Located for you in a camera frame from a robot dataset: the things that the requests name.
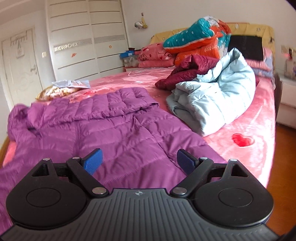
door handle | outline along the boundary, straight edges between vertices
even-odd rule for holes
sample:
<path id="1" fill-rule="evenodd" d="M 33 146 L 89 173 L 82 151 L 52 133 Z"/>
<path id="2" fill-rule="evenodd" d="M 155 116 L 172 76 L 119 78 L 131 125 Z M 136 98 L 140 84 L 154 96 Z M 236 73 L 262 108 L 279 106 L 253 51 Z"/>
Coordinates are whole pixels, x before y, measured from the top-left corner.
<path id="1" fill-rule="evenodd" d="M 33 68 L 30 69 L 30 72 L 35 71 L 35 74 L 37 74 L 37 66 L 36 64 L 33 66 Z"/>

hanging ornament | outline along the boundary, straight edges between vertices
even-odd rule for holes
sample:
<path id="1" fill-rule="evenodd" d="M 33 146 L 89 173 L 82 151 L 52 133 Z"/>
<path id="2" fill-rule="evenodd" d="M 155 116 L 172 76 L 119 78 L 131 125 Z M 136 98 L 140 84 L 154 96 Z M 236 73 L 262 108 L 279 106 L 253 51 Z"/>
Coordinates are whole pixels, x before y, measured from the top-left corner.
<path id="1" fill-rule="evenodd" d="M 137 29 L 148 28 L 148 26 L 147 26 L 147 24 L 145 23 L 145 20 L 144 20 L 144 13 L 141 13 L 141 15 L 142 15 L 142 19 L 141 19 L 141 21 L 135 23 L 135 27 Z"/>
<path id="2" fill-rule="evenodd" d="M 23 57 L 25 55 L 25 50 L 24 48 L 20 45 L 20 40 L 18 40 L 18 47 L 17 47 L 17 52 L 16 52 L 16 58 Z"/>

wooden floor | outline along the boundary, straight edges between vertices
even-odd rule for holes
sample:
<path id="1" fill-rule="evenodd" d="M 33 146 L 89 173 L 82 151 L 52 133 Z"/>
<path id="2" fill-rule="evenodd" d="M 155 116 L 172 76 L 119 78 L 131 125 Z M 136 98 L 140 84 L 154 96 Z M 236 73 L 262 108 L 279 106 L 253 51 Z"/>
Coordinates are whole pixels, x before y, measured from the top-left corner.
<path id="1" fill-rule="evenodd" d="M 296 225 L 296 130 L 276 126 L 274 163 L 267 189 L 274 198 L 274 211 L 268 221 L 278 235 Z"/>

blue box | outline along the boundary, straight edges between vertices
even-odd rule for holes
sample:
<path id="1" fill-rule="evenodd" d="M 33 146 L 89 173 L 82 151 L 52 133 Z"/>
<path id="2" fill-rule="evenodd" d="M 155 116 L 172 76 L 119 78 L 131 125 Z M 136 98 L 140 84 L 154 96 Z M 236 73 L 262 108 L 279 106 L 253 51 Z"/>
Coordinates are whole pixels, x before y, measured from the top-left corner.
<path id="1" fill-rule="evenodd" d="M 124 53 L 120 54 L 120 58 L 129 57 L 135 54 L 135 51 L 125 51 Z"/>

white wardrobe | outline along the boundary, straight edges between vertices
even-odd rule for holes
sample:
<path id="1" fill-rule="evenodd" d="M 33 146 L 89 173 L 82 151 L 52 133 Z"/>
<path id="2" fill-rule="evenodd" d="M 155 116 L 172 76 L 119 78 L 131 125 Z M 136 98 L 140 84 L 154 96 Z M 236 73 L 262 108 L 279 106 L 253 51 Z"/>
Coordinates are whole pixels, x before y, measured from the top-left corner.
<path id="1" fill-rule="evenodd" d="M 123 72 L 128 49 L 121 4 L 47 0 L 47 32 L 56 80 L 94 80 Z"/>

